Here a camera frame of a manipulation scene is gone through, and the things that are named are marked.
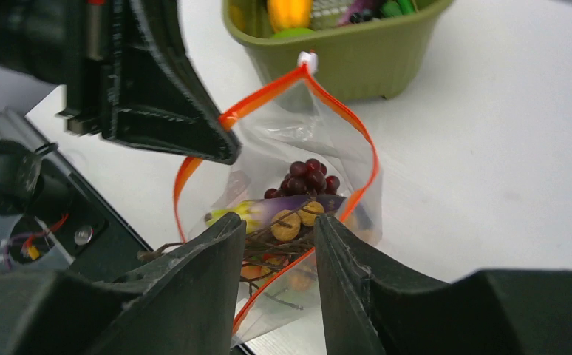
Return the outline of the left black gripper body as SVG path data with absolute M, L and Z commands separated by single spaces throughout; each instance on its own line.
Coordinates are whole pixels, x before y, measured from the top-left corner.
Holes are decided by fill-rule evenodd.
M 128 14 L 128 1 L 0 1 L 0 67 L 63 85 L 70 132 L 113 135 Z

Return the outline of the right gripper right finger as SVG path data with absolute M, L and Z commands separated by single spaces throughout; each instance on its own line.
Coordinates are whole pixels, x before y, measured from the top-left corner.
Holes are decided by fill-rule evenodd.
M 572 271 L 485 269 L 445 283 L 315 228 L 329 354 L 572 354 Z

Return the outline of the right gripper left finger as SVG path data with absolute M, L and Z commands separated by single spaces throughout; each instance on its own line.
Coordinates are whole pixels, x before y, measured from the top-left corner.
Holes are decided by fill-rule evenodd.
M 0 354 L 228 354 L 245 227 L 227 213 L 112 283 L 0 272 Z

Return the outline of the dark red grape bunch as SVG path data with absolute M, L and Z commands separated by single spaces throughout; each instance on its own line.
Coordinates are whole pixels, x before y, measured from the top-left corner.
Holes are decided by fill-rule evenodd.
M 276 188 L 264 192 L 264 199 L 296 195 L 337 195 L 341 179 L 329 175 L 327 166 L 316 158 L 296 160 L 289 165 L 287 174 Z

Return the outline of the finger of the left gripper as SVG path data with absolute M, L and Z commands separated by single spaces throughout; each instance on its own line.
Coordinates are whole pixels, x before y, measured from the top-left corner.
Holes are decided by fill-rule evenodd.
M 102 138 L 133 149 L 233 164 L 235 134 L 185 50 L 177 1 L 113 1 L 110 112 Z

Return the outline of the peach toy fruit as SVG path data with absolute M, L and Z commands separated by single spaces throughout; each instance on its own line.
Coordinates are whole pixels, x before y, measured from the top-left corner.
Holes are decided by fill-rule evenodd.
M 289 260 L 285 256 L 265 254 L 252 257 L 250 261 L 242 263 L 240 276 L 254 282 L 264 282 L 281 268 L 287 266 Z

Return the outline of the purple toy eggplant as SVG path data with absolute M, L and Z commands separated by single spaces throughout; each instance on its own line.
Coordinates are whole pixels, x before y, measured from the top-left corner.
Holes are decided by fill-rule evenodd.
M 324 207 L 326 212 L 335 212 L 345 200 L 346 197 L 338 195 L 294 195 L 271 199 L 244 200 L 234 207 L 208 212 L 204 215 L 203 222 L 206 226 L 212 226 L 225 214 L 233 212 L 247 223 L 247 233 L 251 233 L 268 226 L 273 217 L 282 210 L 294 210 L 304 203 L 316 201 Z

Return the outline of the clear zip bag orange zipper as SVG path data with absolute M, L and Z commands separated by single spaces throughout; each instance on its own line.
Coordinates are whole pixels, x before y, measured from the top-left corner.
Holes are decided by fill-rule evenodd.
M 242 150 L 219 197 L 189 223 L 187 242 L 233 212 L 246 224 L 232 343 L 239 345 L 320 306 L 313 225 L 340 220 L 372 246 L 382 238 L 381 165 L 362 121 L 316 80 L 319 59 L 297 67 L 219 118 Z

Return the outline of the olive green plastic bin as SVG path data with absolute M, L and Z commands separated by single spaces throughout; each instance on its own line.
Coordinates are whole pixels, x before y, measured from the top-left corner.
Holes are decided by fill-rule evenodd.
M 299 53 L 312 50 L 319 57 L 316 80 L 335 98 L 390 99 L 418 73 L 435 25 L 451 2 L 410 4 L 413 13 L 351 24 L 351 1 L 313 1 L 310 33 L 293 38 L 275 38 L 268 1 L 224 1 L 222 17 L 263 84 L 290 72 Z

